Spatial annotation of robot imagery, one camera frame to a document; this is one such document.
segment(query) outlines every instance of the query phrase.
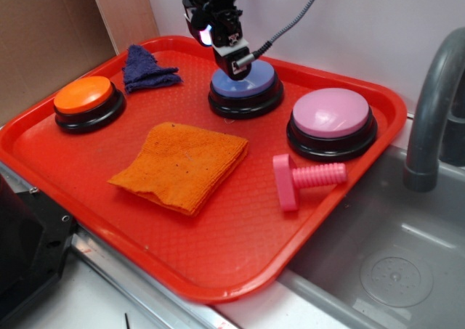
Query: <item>white wall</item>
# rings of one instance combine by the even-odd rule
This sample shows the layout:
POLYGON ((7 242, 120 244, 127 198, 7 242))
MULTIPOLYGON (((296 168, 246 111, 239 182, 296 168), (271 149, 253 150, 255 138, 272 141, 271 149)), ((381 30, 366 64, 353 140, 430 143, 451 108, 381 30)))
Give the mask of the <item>white wall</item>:
MULTIPOLYGON (((189 32, 181 0, 150 0, 161 35, 189 32)), ((287 25, 307 0, 238 0, 251 50, 287 25)), ((413 112, 441 41, 465 26, 465 0, 317 0, 267 53, 397 92, 413 112)))

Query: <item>orange cloth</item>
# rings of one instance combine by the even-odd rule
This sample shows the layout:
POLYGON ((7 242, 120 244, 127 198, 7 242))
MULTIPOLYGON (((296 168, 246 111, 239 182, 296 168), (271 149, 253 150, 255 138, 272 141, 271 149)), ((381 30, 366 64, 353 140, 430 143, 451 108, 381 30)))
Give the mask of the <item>orange cloth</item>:
POLYGON ((195 216, 247 150, 246 139, 166 122, 150 131, 135 161, 108 182, 195 216))

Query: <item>gray faucet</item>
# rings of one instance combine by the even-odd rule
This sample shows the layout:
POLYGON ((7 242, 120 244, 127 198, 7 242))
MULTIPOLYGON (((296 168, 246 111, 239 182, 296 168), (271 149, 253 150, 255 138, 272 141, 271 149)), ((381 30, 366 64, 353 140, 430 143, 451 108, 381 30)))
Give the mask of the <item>gray faucet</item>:
POLYGON ((445 38, 421 90, 404 166, 404 185, 433 190, 442 162, 465 166, 465 28, 445 38))

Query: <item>navy blue cloth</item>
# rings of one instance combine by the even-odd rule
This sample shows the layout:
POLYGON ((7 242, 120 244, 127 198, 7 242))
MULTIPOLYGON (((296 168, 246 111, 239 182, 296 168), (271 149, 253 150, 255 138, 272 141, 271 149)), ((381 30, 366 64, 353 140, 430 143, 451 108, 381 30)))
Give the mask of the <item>navy blue cloth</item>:
POLYGON ((123 68, 124 89, 131 93, 138 89, 171 86, 182 82, 175 75, 178 68, 161 68, 155 57, 144 47, 132 44, 128 48, 126 66, 123 68))

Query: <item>sink drain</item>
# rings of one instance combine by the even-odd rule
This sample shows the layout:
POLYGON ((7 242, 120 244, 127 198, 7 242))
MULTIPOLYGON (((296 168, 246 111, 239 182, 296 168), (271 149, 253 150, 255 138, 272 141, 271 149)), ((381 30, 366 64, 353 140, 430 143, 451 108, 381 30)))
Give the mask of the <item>sink drain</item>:
POLYGON ((428 297, 433 287, 428 266, 397 249, 379 251, 366 258, 360 280, 372 298, 392 307, 417 305, 428 297))

